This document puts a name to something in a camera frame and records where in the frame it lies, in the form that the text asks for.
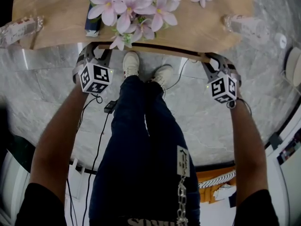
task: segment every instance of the white sneaker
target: white sneaker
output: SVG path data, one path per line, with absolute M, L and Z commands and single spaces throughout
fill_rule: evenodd
M 163 87 L 169 81 L 173 73 L 174 69 L 171 65 L 164 65 L 155 72 L 151 81 L 157 82 L 161 87 Z
M 124 78 L 127 78 L 131 75 L 139 75 L 139 57 L 138 55 L 130 51 L 128 52 L 123 58 L 123 71 L 124 71 Z

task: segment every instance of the marble floor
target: marble floor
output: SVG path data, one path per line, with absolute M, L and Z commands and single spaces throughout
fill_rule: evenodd
M 264 19 L 271 34 L 283 33 L 288 47 L 301 47 L 301 0 L 254 0 L 255 15 Z M 43 129 L 73 88 L 71 72 L 80 44 L 37 51 L 0 49 L 0 92 L 10 108 L 12 131 L 36 145 Z M 295 106 L 299 95 L 280 76 L 287 49 L 271 39 L 265 46 L 242 40 L 235 47 L 220 51 L 232 60 L 242 75 L 242 94 L 253 111 L 253 118 L 264 142 L 276 131 Z M 103 103 L 92 102 L 76 136 L 72 153 L 87 168 L 92 166 L 103 127 L 104 106 L 119 97 L 123 81 L 122 58 L 125 52 L 113 51 L 110 67 L 113 84 L 102 94 Z M 139 53 L 140 75 L 147 80 L 152 71 L 168 63 L 174 67 L 170 85 L 179 78 L 185 58 Z M 233 136 L 230 113 L 211 99 L 206 75 L 200 63 L 187 61 L 180 82 L 167 91 L 165 101 L 183 130 L 195 165 L 231 161 Z M 109 117 L 96 161 L 98 167 L 111 136 Z

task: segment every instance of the sleeve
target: sleeve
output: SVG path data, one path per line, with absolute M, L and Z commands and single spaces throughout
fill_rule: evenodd
M 66 226 L 64 204 L 49 189 L 40 184 L 30 183 L 15 225 Z
M 260 190 L 237 208 L 234 226 L 279 226 L 268 190 Z

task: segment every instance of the dark blue jeans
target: dark blue jeans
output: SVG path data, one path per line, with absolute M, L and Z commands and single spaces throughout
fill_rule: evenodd
M 121 85 L 112 137 L 94 180 L 90 224 L 120 216 L 177 218 L 177 146 L 187 146 L 162 95 L 159 84 L 144 84 L 135 75 Z M 184 184 L 189 225 L 199 225 L 200 195 L 191 158 L 190 178 Z

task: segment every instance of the forearm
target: forearm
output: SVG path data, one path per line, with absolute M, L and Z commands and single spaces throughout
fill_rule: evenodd
M 246 105 L 238 100 L 231 116 L 239 205 L 252 193 L 268 189 L 267 166 L 263 142 Z
M 45 128 L 32 160 L 30 182 L 39 183 L 64 200 L 64 187 L 81 111 L 87 99 L 76 85 Z

